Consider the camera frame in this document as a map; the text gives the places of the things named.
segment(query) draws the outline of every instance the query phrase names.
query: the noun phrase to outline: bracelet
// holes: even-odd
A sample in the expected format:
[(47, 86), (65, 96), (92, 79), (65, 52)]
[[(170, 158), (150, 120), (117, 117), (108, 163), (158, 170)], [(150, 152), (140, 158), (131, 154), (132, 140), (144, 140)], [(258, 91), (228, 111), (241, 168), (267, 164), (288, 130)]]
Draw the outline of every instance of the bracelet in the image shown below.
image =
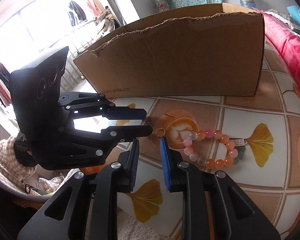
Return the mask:
[(201, 141), (205, 138), (215, 138), (216, 140), (219, 140), (220, 143), (223, 143), (227, 148), (226, 157), (224, 160), (218, 159), (214, 161), (213, 159), (208, 159), (205, 163), (202, 163), (203, 165), (206, 165), (207, 169), (213, 169), (216, 168), (218, 170), (223, 169), (225, 166), (229, 167), (233, 164), (233, 159), (238, 156), (238, 151), (234, 148), (235, 143), (232, 140), (229, 140), (229, 136), (226, 134), (222, 134), (222, 131), (216, 130), (213, 132), (212, 130), (206, 130), (206, 131), (199, 131), (198, 133), (192, 131), (189, 134), (189, 137), (183, 141), (183, 145), (185, 146), (184, 154), (189, 156), (189, 159), (193, 162), (197, 161), (199, 158), (199, 155), (194, 152), (192, 148), (192, 142), (197, 140)]

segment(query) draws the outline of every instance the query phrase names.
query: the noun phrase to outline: cardboard box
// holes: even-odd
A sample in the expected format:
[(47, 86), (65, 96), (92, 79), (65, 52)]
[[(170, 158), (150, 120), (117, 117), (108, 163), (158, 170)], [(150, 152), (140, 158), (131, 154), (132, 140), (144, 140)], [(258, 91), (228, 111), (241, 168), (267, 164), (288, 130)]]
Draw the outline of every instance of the cardboard box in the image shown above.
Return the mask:
[(74, 62), (108, 98), (253, 96), (264, 38), (260, 13), (226, 3), (196, 5), (120, 27)]

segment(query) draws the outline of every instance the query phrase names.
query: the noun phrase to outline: pink blanket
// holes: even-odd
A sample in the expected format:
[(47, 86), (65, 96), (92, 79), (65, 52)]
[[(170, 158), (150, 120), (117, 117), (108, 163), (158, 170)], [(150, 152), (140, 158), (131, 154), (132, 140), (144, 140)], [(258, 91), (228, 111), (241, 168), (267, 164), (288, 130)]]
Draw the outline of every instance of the pink blanket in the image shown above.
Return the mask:
[(261, 12), (265, 19), (266, 38), (277, 49), (300, 90), (300, 37), (274, 17)]

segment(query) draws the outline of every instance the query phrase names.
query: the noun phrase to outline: gold ring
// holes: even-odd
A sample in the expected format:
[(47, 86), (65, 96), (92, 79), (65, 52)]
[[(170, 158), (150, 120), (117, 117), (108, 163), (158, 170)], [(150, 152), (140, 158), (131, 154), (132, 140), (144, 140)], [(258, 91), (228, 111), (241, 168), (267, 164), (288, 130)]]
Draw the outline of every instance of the gold ring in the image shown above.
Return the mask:
[(155, 135), (156, 135), (157, 137), (159, 137), (159, 138), (162, 138), (162, 137), (164, 137), (164, 136), (166, 135), (166, 130), (163, 129), (163, 128), (159, 128), (159, 129), (157, 129), (157, 130), (155, 131)]

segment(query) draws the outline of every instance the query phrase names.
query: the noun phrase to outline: keyring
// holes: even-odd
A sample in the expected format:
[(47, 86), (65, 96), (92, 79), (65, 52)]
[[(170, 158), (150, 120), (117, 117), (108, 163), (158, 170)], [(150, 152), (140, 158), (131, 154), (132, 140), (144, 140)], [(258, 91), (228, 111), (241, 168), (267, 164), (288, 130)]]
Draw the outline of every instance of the keyring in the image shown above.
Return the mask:
[(158, 128), (156, 131), (155, 131), (155, 135), (159, 138), (162, 138), (166, 135), (166, 130), (164, 128)]

